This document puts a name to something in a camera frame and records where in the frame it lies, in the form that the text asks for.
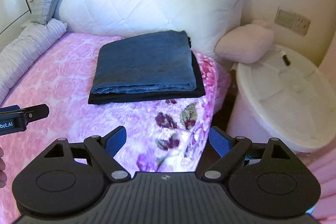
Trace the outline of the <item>person's left hand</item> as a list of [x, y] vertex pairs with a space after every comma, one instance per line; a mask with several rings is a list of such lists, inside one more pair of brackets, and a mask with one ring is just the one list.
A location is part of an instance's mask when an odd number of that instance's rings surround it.
[[7, 182], [7, 176], [5, 174], [6, 164], [3, 161], [4, 152], [3, 149], [0, 148], [0, 188], [4, 188]]

